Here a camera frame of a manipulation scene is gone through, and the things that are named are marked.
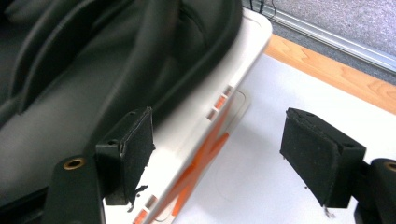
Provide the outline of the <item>white table mat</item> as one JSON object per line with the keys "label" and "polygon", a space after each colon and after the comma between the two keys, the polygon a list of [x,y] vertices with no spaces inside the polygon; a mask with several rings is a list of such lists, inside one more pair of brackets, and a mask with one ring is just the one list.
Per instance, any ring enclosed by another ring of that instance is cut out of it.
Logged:
{"label": "white table mat", "polygon": [[396,115],[267,55],[242,90],[245,116],[174,224],[355,224],[356,204],[322,208],[280,154],[288,108],[311,112],[366,146],[365,161],[396,160]]}

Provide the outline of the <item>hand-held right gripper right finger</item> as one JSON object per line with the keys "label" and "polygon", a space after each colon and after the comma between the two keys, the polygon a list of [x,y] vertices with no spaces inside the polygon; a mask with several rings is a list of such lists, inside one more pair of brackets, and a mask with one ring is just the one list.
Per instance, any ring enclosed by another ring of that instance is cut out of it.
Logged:
{"label": "hand-held right gripper right finger", "polygon": [[348,206],[365,152],[365,146],[320,117],[291,107],[286,111],[280,154],[320,205]]}

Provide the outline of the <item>metal floor rail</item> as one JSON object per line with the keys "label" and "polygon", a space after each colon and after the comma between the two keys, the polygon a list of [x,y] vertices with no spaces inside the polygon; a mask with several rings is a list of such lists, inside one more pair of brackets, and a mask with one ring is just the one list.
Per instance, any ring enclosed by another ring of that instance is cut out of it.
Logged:
{"label": "metal floor rail", "polygon": [[396,76],[396,56],[392,56],[379,49],[352,41],[340,35],[336,35],[324,28],[298,19],[289,13],[277,9],[273,4],[267,5],[267,0],[243,0],[245,7],[262,14],[270,21],[274,21],[302,35],[309,36],[329,47],[340,50],[351,57],[362,60],[379,69],[392,73]]}

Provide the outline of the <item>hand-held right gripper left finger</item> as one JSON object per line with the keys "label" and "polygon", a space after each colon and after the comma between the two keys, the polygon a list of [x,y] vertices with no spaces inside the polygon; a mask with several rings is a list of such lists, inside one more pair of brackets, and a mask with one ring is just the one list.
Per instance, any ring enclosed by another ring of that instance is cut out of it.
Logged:
{"label": "hand-held right gripper left finger", "polygon": [[154,149],[150,107],[127,113],[96,144],[96,165],[107,205],[134,205],[136,196],[149,187],[139,182]]}

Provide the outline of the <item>white two-tier shoe rack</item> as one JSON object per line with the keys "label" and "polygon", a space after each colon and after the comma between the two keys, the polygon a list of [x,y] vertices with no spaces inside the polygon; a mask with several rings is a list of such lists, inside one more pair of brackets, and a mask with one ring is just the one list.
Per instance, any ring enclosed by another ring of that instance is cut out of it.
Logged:
{"label": "white two-tier shoe rack", "polygon": [[263,15],[243,10],[239,34],[213,72],[159,126],[134,205],[105,207],[107,224],[171,224],[216,158],[250,100],[239,90],[272,35]]}

